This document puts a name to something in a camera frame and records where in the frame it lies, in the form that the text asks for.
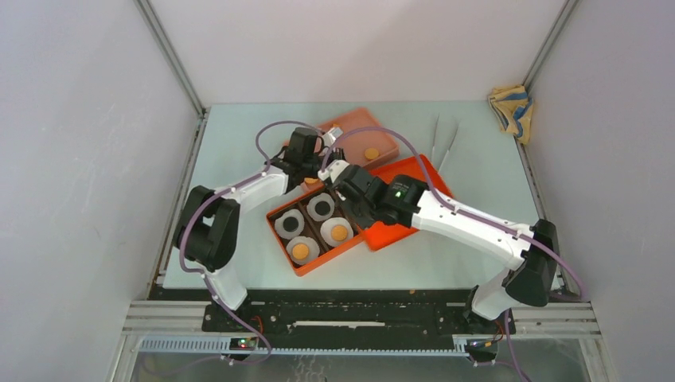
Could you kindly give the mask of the black sandwich cookie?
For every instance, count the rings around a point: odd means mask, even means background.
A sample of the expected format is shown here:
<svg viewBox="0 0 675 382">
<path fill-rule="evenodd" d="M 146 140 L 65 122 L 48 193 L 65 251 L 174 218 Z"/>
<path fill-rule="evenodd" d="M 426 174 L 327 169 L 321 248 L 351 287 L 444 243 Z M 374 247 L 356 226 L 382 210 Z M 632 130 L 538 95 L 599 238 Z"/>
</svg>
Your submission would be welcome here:
<svg viewBox="0 0 675 382">
<path fill-rule="evenodd" d="M 282 227 L 286 232 L 295 232 L 299 228 L 298 219 L 294 216 L 287 217 L 283 220 Z"/>
<path fill-rule="evenodd" d="M 314 211 L 318 216 L 330 216 L 333 211 L 333 205 L 328 201 L 322 200 L 315 204 Z"/>
</svg>

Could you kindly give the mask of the pink cookie tray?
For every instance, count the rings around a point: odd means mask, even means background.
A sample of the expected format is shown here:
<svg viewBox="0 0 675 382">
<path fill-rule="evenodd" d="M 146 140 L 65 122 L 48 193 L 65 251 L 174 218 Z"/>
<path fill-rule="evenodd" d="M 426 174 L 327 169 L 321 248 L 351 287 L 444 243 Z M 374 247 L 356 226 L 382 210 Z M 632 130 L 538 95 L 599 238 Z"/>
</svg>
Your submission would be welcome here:
<svg viewBox="0 0 675 382">
<path fill-rule="evenodd" d="M 323 132 L 338 127 L 343 133 L 357 128 L 374 126 L 380 127 L 381 124 L 366 107 L 354 108 L 318 124 L 318 128 Z M 365 131 L 350 135 L 342 139 L 337 147 L 344 150 L 347 162 L 359 165 L 367 170 L 383 166 L 400 155 L 399 144 L 391 135 L 382 131 Z M 367 161 L 364 157 L 364 150 L 369 147 L 377 148 L 380 151 L 380 156 L 373 161 Z"/>
</svg>

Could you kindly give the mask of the orange cookie box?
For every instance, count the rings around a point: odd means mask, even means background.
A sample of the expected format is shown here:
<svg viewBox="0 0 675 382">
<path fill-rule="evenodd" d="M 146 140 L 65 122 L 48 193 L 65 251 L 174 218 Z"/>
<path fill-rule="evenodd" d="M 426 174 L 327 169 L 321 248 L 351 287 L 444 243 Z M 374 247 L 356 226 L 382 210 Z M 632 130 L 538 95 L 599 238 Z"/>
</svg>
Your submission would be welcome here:
<svg viewBox="0 0 675 382">
<path fill-rule="evenodd" d="M 340 245 L 339 247 L 332 248 L 321 237 L 320 227 L 321 227 L 321 225 L 324 221 L 322 221 L 322 222 L 314 221 L 310 218 L 310 216 L 307 213 L 307 210 L 306 210 L 307 203 L 309 202 L 309 200 L 312 197 L 316 196 L 319 193 L 328 193 L 334 199 L 335 209 L 334 209 L 334 214 L 331 218 L 333 218 L 333 217 L 343 217 L 343 218 L 347 219 L 347 221 L 352 226 L 352 229 L 353 229 L 353 232 L 354 232 L 354 237 L 351 240 L 345 242 L 343 245 Z M 295 265 L 291 262 L 291 259 L 290 259 L 289 255 L 287 254 L 287 250 L 286 250 L 286 246 L 287 246 L 287 244 L 289 243 L 290 240 L 285 240 L 285 239 L 280 238 L 277 235 L 277 233 L 275 232 L 275 228 L 274 228 L 275 220 L 278 219 L 283 213 L 285 213 L 287 210 L 290 210 L 290 209 L 299 209 L 300 212 L 304 216 L 305 228 L 302 231 L 302 233 L 300 234 L 300 236 L 308 236 L 308 237 L 311 237 L 311 238 L 315 239 L 318 242 L 319 247 L 321 248 L 321 254 L 319 255 L 319 257 L 317 259 L 315 259 L 314 261 L 312 261 L 312 262 L 310 262 L 310 263 L 308 263 L 304 266 L 297 266 L 297 265 Z M 345 209 L 341 205 L 339 205 L 338 199 L 335 196 L 335 194 L 333 194 L 332 192 L 330 192 L 329 190 L 327 190 L 324 187 L 320 187 L 320 188 L 317 188 L 313 191 L 310 191 L 310 192 L 302 195 L 301 197 L 298 197 L 298 198 L 294 199 L 293 201 L 290 201 L 290 202 L 286 203 L 285 205 L 282 205 L 282 206 L 278 207 L 277 209 L 269 212 L 266 215 L 266 219 L 267 219 L 268 225 L 270 226 L 270 229 L 272 230 L 272 233 L 273 233 L 275 239 L 277 240 L 279 246 L 282 248 L 283 254 L 286 257 L 287 262 L 290 264 L 294 273 L 298 277 L 303 277 L 303 276 L 309 274 L 310 272 L 316 270 L 318 267 L 328 263 L 330 260 L 335 259 L 336 257 L 338 257 L 342 253 L 346 252 L 350 248 L 353 248 L 357 244 L 364 241 L 363 230 L 357 226 L 355 221 L 347 215 Z"/>
</svg>

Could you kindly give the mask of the metal tongs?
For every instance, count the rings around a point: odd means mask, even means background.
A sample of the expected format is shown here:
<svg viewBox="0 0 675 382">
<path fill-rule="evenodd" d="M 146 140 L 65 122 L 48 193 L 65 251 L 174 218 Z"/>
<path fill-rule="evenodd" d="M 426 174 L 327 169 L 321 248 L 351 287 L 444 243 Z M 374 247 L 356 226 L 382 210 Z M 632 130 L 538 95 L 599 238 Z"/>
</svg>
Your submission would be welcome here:
<svg viewBox="0 0 675 382">
<path fill-rule="evenodd" d="M 452 148 L 459 129 L 459 119 L 457 116 L 450 116 L 442 119 L 437 115 L 435 125 L 432 131 L 432 144 L 429 158 L 431 164 L 441 170 L 444 161 Z"/>
</svg>

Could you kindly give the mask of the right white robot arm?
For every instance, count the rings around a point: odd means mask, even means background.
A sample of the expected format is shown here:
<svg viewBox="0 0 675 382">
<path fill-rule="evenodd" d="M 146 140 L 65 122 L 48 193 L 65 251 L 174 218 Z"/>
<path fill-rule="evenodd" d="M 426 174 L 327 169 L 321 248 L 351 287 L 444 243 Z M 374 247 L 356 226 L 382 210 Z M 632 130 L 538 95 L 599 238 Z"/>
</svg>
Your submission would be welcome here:
<svg viewBox="0 0 675 382">
<path fill-rule="evenodd" d="M 556 273 L 557 238 L 552 223 L 509 223 L 458 203 L 425 181 L 408 175 L 384 181 L 342 160 L 318 176 L 368 223 L 398 224 L 445 236 L 493 256 L 504 267 L 472 291 L 462 312 L 470 331 L 486 331 L 514 307 L 548 305 Z"/>
</svg>

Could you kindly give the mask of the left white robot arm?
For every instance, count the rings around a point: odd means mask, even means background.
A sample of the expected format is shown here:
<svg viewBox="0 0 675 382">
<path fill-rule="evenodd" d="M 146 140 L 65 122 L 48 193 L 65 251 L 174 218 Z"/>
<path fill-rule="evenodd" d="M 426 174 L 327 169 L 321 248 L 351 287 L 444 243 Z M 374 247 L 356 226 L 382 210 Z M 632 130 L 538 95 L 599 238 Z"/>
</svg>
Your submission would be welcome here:
<svg viewBox="0 0 675 382">
<path fill-rule="evenodd" d="M 189 191 L 172 245 L 181 269 L 199 275 L 212 298 L 224 305 L 220 319 L 230 330 L 242 331 L 252 320 L 251 309 L 242 304 L 246 286 L 232 262 L 241 215 L 316 177 L 323 162 L 342 159 L 343 151 L 332 147 L 342 134 L 339 127 L 321 132 L 300 124 L 277 154 L 263 156 L 263 166 L 253 175 L 219 189 L 199 185 Z"/>
</svg>

